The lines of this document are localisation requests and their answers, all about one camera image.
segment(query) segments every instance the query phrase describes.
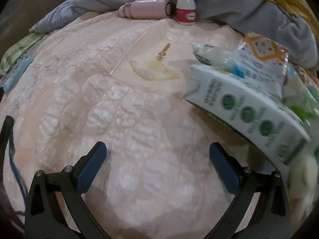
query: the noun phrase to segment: white and pink supplement bottle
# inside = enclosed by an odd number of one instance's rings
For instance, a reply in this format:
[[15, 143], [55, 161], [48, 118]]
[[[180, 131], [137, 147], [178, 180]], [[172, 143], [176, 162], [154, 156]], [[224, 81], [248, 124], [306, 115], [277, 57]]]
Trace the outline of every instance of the white and pink supplement bottle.
[[183, 25], [195, 24], [196, 5], [194, 0], [177, 0], [177, 22]]

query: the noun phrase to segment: pink label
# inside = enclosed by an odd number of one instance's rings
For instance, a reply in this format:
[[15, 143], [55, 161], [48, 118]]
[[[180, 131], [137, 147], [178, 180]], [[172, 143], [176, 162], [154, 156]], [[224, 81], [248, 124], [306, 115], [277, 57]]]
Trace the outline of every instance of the pink label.
[[177, 21], [180, 23], [194, 23], [196, 18], [196, 10], [176, 9]]

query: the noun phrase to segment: blue gripper pad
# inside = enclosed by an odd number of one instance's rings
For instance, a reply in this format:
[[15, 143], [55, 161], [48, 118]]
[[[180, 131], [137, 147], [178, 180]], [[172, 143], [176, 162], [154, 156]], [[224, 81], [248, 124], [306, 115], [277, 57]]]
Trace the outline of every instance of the blue gripper pad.
[[76, 190], [79, 195], [86, 193], [107, 154], [106, 145], [103, 142], [97, 142], [86, 156], [82, 156], [75, 164], [73, 180], [76, 180]]
[[212, 143], [209, 148], [209, 159], [218, 172], [227, 191], [235, 196], [240, 191], [243, 180], [243, 170], [237, 160], [229, 156], [224, 148], [217, 142]]

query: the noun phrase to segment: blue cable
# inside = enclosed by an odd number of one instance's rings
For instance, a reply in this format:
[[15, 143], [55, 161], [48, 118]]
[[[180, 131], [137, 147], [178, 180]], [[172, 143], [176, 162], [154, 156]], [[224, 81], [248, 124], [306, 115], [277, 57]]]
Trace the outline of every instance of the blue cable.
[[19, 170], [17, 169], [14, 161], [13, 161], [13, 157], [15, 154], [16, 150], [14, 147], [14, 142], [13, 142], [13, 129], [10, 132], [10, 136], [9, 136], [9, 161], [10, 161], [10, 167], [11, 170], [13, 172], [13, 175], [19, 185], [22, 197], [23, 197], [23, 201], [24, 201], [24, 205], [27, 205], [27, 199], [28, 199], [28, 189], [26, 186], [26, 183], [23, 179], [23, 177], [21, 176]]

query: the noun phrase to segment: gray blanket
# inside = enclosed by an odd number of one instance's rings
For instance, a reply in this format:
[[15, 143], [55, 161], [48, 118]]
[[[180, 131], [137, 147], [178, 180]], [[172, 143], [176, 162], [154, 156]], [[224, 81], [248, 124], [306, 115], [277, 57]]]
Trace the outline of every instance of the gray blanket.
[[[135, 0], [67, 0], [39, 21], [35, 31], [51, 32], [89, 11], [117, 10], [130, 1]], [[288, 15], [281, 6], [264, 0], [195, 0], [195, 3], [197, 21], [223, 22], [243, 33], [263, 35], [288, 48], [293, 63], [305, 68], [318, 67], [318, 48], [311, 28], [301, 17]]]

